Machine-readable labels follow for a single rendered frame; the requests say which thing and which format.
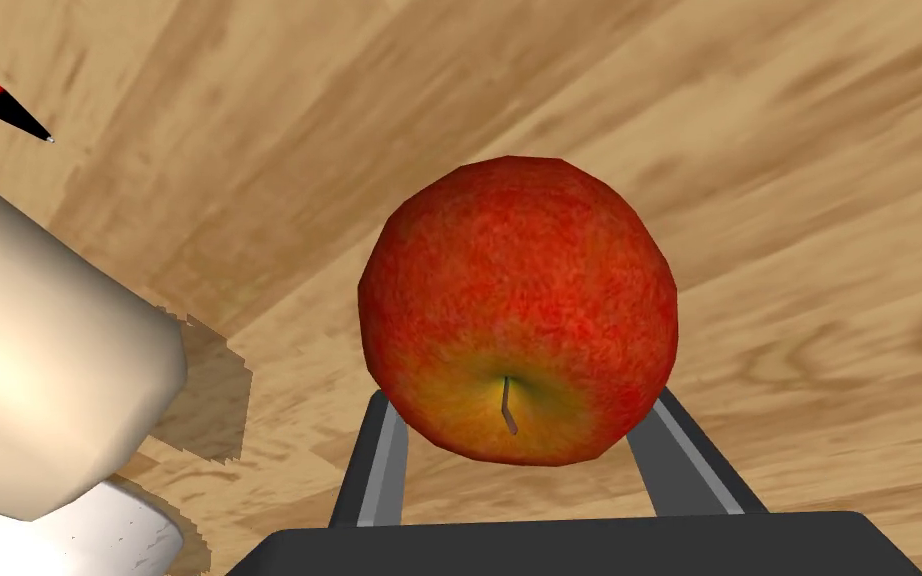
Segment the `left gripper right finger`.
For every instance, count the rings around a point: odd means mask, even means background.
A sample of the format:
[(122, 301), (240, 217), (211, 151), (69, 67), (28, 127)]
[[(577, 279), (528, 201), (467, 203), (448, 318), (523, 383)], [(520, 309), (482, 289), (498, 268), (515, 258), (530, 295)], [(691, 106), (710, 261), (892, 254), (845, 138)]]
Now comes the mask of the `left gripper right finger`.
[(626, 439), (656, 515), (768, 510), (670, 389)]

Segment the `red apple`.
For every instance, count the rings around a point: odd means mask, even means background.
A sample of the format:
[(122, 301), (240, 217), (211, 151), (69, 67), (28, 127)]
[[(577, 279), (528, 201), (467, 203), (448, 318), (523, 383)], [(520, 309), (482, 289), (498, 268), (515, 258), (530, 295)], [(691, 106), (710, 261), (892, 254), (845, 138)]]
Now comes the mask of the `red apple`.
[(386, 219), (357, 292), (367, 369), (402, 419), (466, 458), (600, 457), (678, 349), (670, 265), (616, 191), (555, 158), (465, 165)]

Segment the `cream mug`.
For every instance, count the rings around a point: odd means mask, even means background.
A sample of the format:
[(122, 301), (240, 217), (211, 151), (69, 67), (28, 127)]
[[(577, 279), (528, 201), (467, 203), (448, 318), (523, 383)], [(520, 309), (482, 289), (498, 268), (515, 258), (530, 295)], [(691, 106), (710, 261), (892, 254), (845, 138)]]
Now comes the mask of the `cream mug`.
[(0, 515), (31, 521), (125, 465), (179, 390), (178, 321), (0, 196)]

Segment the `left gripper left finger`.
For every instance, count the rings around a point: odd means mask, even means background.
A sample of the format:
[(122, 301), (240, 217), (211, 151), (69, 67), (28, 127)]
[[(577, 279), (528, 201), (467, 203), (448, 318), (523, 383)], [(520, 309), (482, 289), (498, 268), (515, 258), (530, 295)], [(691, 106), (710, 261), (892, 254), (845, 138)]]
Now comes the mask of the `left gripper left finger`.
[(401, 524), (408, 425), (381, 390), (371, 396), (329, 521), (331, 528)]

